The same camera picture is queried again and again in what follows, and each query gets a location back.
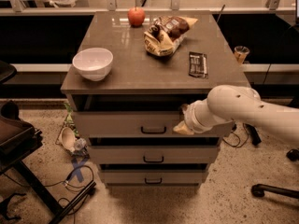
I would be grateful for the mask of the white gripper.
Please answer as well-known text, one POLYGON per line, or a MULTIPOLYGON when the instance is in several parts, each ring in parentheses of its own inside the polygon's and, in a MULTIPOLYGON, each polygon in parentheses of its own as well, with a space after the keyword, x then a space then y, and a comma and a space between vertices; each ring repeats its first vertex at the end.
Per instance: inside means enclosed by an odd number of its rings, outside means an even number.
POLYGON ((183 104, 181 107, 184 114, 184 121, 181 121, 173 128, 175 133, 194 135, 204 133, 213 128, 215 121, 211 114, 207 101, 196 101, 191 104, 183 104))

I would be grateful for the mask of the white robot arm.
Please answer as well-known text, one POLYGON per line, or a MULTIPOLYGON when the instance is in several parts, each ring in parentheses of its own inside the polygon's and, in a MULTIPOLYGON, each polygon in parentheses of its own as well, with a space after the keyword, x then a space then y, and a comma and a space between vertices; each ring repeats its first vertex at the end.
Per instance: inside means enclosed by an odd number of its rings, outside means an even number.
POLYGON ((194 135, 232 121, 249 124, 286 144, 299 146, 299 109, 264 102, 256 90, 241 86, 216 86, 205 100, 184 105, 183 120, 173 131, 194 135))

